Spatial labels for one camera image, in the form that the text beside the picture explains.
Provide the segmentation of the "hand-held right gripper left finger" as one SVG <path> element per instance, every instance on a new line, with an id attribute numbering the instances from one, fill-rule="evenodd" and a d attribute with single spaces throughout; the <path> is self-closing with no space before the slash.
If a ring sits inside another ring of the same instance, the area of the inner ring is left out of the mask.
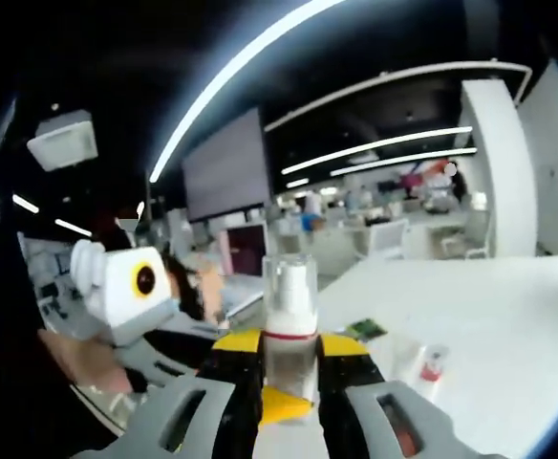
<path id="1" fill-rule="evenodd" d="M 102 458 L 249 458 L 262 417 L 261 333 L 230 333 L 195 375 L 152 392 Z"/>

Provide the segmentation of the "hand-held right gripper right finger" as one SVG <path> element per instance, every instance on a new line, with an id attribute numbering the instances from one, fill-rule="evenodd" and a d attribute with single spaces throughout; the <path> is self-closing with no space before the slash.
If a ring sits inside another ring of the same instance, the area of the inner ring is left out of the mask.
<path id="1" fill-rule="evenodd" d="M 403 382 L 387 382 L 366 347 L 321 334 L 319 420 L 332 458 L 476 458 L 449 416 Z"/>

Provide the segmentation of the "person's left hand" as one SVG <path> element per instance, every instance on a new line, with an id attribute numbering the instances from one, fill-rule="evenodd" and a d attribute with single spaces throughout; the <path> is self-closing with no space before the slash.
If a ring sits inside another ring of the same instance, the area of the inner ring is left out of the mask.
<path id="1" fill-rule="evenodd" d="M 110 393 L 132 393 L 125 368 L 111 346 L 96 339 L 78 340 L 39 329 L 37 335 L 65 376 L 76 385 Z"/>

